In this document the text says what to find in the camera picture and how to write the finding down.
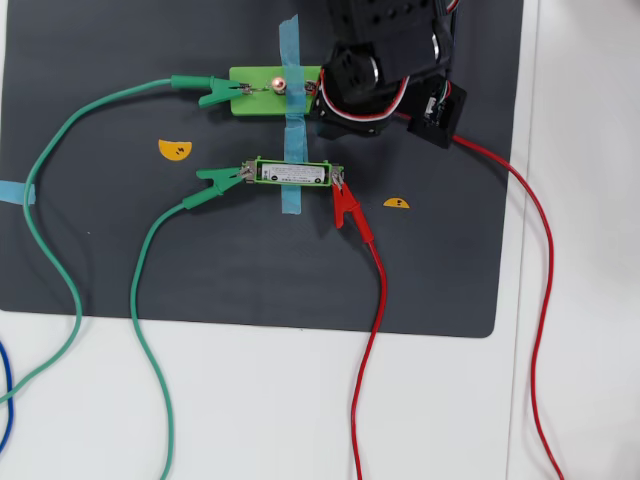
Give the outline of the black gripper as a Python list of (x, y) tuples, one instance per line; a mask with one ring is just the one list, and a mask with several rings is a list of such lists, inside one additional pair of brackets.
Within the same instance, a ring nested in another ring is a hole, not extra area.
[(390, 124), (392, 116), (400, 103), (389, 102), (381, 113), (364, 113), (365, 107), (381, 107), (378, 101), (357, 105), (357, 116), (374, 116), (375, 120), (355, 121), (339, 116), (325, 102), (321, 94), (317, 94), (311, 103), (310, 117), (315, 121), (315, 133), (323, 139), (338, 139), (345, 135), (357, 135), (364, 138), (379, 136)]

